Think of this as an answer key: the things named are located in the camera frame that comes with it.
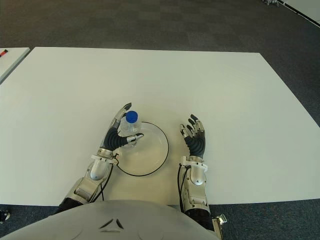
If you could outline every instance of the black cable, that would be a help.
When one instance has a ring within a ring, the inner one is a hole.
[[[185,181],[185,178],[186,178],[186,175],[187,175],[187,171],[191,167],[190,166],[185,166],[186,170],[184,172],[184,175],[183,175],[183,178],[182,178],[182,184],[181,184],[181,187],[180,187],[180,170],[181,170],[181,166],[182,166],[181,163],[179,163],[179,170],[178,170],[178,175],[177,175],[177,183],[178,183],[180,210],[181,210],[182,213],[184,213],[185,210],[184,210],[184,204],[183,204],[183,201],[182,201],[181,192],[182,192],[182,187],[184,185],[184,181]]]
[[[109,173],[108,178],[106,179],[106,181],[105,181],[105,183],[104,183],[101,191],[99,192],[99,194],[91,201],[91,203],[94,203],[94,202],[98,199],[98,197],[101,195],[101,193],[103,194],[103,191],[105,190],[105,187],[107,186],[107,184],[108,184],[108,182],[109,182],[109,179],[110,179],[110,177],[111,177],[111,173],[112,173],[112,170],[113,170],[113,169],[114,169],[114,165],[111,165],[111,170],[110,170],[110,173]]]
[[[179,170],[178,170],[178,175],[177,175],[177,183],[178,183],[178,193],[179,193],[179,204],[180,204],[180,210],[181,212],[183,211],[182,207],[182,198],[181,198],[181,190],[180,190],[180,170],[181,170],[181,163],[179,163]]]
[[[104,191],[102,190],[102,184],[100,183],[100,189],[101,189],[101,196],[102,196],[102,201],[105,200],[105,196],[104,196]]]
[[[186,170],[185,170],[184,175],[183,175],[180,193],[182,192],[182,186],[184,185],[184,181],[185,181],[185,178],[186,178],[186,174],[187,174],[188,170],[189,170],[191,167],[190,167],[190,166],[186,166],[185,168],[186,168]]]

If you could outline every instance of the blue bottle cap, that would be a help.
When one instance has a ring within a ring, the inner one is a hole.
[[[128,111],[125,115],[125,120],[128,123],[134,124],[138,120],[138,113],[135,111]]]

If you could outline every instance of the plastic bottle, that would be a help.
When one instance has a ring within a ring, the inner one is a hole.
[[[138,134],[141,130],[141,121],[139,120],[138,114],[135,111],[128,111],[121,119],[120,122],[120,136],[128,137],[131,135]],[[135,147],[137,142],[130,142],[124,145],[125,148]]]

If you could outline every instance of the robot forearm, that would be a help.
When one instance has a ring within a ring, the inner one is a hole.
[[[182,180],[181,198],[183,212],[208,230],[213,230],[210,208],[206,196],[208,167],[199,156],[182,157],[182,166],[186,167]]]
[[[94,161],[88,166],[84,177],[80,178],[65,196],[54,214],[90,203],[95,200],[99,186],[110,176],[113,164],[113,152],[100,148]]]

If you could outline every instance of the robot finger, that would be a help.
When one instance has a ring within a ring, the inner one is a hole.
[[[196,135],[196,131],[190,125],[187,125],[186,127],[189,129],[189,131],[191,132],[192,136],[194,137]]]
[[[196,123],[194,121],[192,121],[192,119],[190,119],[190,118],[188,119],[188,121],[189,121],[189,123],[191,123],[191,125],[194,129],[194,132],[196,133],[198,131]]]
[[[204,131],[205,131],[205,128],[204,128],[202,122],[201,122],[199,119],[196,121],[196,125],[198,126],[198,128],[199,128],[199,130],[200,130],[201,132],[204,132]]]
[[[190,137],[189,133],[187,132],[187,130],[183,124],[180,124],[180,133],[182,134],[183,138]]]
[[[194,129],[203,132],[205,129],[202,122],[193,114],[191,114],[190,117],[195,121],[196,127]]]
[[[113,118],[109,128],[114,127],[118,129],[118,127],[120,126],[120,120],[126,115],[126,112],[131,108],[131,106],[131,102],[124,105]]]
[[[127,137],[126,137],[126,141],[127,141],[128,143],[131,143],[131,142],[136,141],[136,140],[138,140],[138,139],[141,139],[141,138],[143,138],[143,137],[144,137],[144,134],[143,134],[143,133],[137,133],[136,135],[127,136]]]

